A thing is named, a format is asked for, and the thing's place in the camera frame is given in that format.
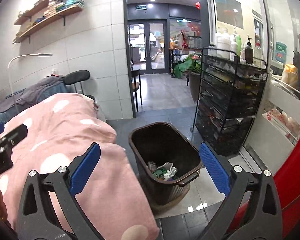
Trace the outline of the white plastic bag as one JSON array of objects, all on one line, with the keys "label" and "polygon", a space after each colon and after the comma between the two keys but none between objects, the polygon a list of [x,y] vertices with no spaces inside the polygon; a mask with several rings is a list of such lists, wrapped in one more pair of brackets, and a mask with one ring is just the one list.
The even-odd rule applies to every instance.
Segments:
[{"label": "white plastic bag", "polygon": [[159,169],[164,173],[163,178],[165,181],[172,180],[178,171],[172,162],[166,162],[164,165],[160,166]]}]

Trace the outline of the green drink carton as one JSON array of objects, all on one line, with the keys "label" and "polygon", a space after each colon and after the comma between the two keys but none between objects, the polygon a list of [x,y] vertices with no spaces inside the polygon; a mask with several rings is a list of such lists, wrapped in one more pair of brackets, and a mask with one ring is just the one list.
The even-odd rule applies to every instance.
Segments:
[{"label": "green drink carton", "polygon": [[159,180],[164,180],[165,179],[165,174],[167,174],[168,171],[166,170],[166,168],[159,168],[155,171],[152,172],[153,177],[159,179]]}]

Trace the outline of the brown plastic trash bin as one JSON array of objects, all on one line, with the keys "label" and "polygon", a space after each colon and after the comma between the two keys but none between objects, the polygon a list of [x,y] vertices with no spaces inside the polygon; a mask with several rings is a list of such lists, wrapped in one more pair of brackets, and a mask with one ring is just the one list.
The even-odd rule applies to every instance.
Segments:
[{"label": "brown plastic trash bin", "polygon": [[[181,197],[190,183],[199,177],[202,168],[199,151],[167,122],[154,122],[133,130],[128,142],[143,187],[158,205],[166,205]],[[150,168],[151,165],[162,168],[165,164],[177,169],[172,178],[155,176]]]}]

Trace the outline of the blue massage bed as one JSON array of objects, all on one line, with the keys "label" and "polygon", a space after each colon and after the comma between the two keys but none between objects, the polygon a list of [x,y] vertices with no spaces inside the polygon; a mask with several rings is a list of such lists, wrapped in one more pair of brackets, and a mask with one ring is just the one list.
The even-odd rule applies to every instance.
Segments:
[{"label": "blue massage bed", "polygon": [[0,124],[5,124],[22,111],[58,93],[71,93],[75,89],[69,76],[48,76],[38,83],[9,95],[0,103]]}]

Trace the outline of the red cabinet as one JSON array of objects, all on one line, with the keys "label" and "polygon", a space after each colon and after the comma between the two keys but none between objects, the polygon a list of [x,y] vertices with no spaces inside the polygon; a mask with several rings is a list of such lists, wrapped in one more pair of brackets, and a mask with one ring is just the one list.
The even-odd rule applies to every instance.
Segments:
[{"label": "red cabinet", "polygon": [[300,239],[300,139],[274,181],[282,210],[283,239]]}]

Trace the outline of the glass display cabinet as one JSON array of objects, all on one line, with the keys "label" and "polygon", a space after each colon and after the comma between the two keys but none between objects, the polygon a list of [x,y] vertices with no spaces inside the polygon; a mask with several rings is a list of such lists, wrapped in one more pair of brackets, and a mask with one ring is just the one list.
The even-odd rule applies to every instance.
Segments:
[{"label": "glass display cabinet", "polygon": [[290,46],[276,42],[261,109],[245,141],[245,149],[263,168],[275,174],[300,139],[300,91],[294,51],[300,53],[300,35]]}]

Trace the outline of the wooden seat chair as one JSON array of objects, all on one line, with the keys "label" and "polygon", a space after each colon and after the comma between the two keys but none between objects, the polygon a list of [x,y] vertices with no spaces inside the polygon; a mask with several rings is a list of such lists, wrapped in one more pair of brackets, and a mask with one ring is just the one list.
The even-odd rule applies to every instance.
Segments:
[{"label": "wooden seat chair", "polygon": [[131,71],[132,74],[132,91],[134,94],[134,99],[135,99],[135,109],[138,112],[139,111],[139,104],[138,104],[138,95],[137,91],[141,92],[141,75],[139,70],[133,70]]}]

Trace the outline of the glass double door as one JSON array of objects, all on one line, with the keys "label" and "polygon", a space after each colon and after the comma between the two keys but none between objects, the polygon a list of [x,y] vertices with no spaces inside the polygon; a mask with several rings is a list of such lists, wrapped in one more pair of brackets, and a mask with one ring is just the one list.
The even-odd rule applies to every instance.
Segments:
[{"label": "glass double door", "polygon": [[166,20],[128,21],[131,70],[141,74],[168,72],[168,29]]}]

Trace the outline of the dark pump bottle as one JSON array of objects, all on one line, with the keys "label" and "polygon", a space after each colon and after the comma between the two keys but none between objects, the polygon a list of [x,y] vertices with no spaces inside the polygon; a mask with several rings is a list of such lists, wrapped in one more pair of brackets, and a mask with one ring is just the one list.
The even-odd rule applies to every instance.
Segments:
[{"label": "dark pump bottle", "polygon": [[245,47],[245,60],[247,62],[247,64],[253,64],[253,54],[254,54],[254,50],[251,47],[251,42],[250,42],[251,38],[248,37],[247,40],[247,46]]}]

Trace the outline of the green potted plant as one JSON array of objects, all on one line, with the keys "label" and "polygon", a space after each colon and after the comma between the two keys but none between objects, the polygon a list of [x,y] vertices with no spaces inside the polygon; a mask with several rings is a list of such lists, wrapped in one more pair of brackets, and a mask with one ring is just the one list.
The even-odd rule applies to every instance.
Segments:
[{"label": "green potted plant", "polygon": [[190,93],[194,102],[198,99],[199,87],[201,81],[201,59],[199,54],[189,54],[181,63],[174,67],[174,75],[181,79],[183,76],[187,79],[187,85],[190,87]]}]

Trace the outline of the white large bottle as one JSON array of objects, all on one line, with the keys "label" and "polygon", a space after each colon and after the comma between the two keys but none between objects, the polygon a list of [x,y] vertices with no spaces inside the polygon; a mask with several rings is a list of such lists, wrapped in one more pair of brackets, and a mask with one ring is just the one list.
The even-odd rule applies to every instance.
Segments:
[{"label": "white large bottle", "polygon": [[216,33],[217,56],[224,59],[230,59],[230,35],[228,29],[224,28],[222,32]]}]

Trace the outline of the red hanging ornament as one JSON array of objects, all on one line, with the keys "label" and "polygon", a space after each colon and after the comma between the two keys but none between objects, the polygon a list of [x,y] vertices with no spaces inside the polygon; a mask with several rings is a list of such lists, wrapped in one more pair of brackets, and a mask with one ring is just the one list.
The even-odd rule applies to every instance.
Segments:
[{"label": "red hanging ornament", "polygon": [[196,2],[196,3],[195,3],[195,6],[196,6],[197,9],[200,10],[200,2]]}]

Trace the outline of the lower wooden wall shelf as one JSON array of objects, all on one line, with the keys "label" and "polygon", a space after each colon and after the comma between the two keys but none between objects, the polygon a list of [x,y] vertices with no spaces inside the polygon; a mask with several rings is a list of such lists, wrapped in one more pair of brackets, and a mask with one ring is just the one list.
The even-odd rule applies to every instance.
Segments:
[{"label": "lower wooden wall shelf", "polygon": [[45,28],[46,26],[52,24],[53,22],[56,22],[57,20],[60,20],[61,18],[63,19],[63,25],[65,26],[65,18],[67,16],[78,13],[78,12],[81,12],[82,10],[83,10],[83,7],[80,7],[79,5],[73,5],[73,6],[70,6],[66,9],[64,9],[64,10],[61,10],[61,11],[49,16],[48,18],[40,21],[39,23],[35,24],[31,28],[27,29],[21,35],[17,36],[13,40],[13,44],[21,43],[26,38],[29,39],[29,43],[30,43],[31,42],[31,35],[38,32],[39,30]]}]

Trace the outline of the wooden wall shelf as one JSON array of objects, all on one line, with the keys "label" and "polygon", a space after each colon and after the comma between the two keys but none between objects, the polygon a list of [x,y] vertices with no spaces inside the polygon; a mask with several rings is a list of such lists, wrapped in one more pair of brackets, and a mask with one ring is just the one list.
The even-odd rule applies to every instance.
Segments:
[{"label": "wooden wall shelf", "polygon": [[16,19],[13,25],[22,25],[27,20],[31,20],[32,16],[34,16],[36,13],[40,12],[41,10],[47,8],[48,4],[49,4],[49,0],[39,0],[34,7],[23,12]]},{"label": "wooden wall shelf", "polygon": [[82,10],[83,10],[83,7],[80,7],[79,5],[73,5],[73,6],[70,6],[66,9],[64,9],[64,10],[61,10],[61,11],[49,16],[48,18],[40,21],[39,23],[35,24],[31,28],[27,29],[21,35],[17,36],[13,40],[13,44],[21,43],[26,38],[29,39],[29,43],[30,43],[31,42],[31,35],[38,32],[39,30],[45,28],[46,26],[52,24],[53,22],[56,22],[57,20],[60,20],[61,18],[63,19],[63,25],[65,26],[65,18],[67,16],[78,13],[78,12],[81,12]]}]

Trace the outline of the upper wooden wall shelf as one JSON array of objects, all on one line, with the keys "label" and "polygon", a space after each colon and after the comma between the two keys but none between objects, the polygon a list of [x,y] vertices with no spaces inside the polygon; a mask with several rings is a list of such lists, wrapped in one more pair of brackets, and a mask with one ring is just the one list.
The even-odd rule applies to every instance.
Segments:
[{"label": "upper wooden wall shelf", "polygon": [[49,4],[49,0],[39,0],[34,7],[23,12],[16,19],[13,25],[22,25],[27,20],[31,20],[32,16],[34,16],[36,13],[40,12],[41,10],[47,8],[48,4]]}]

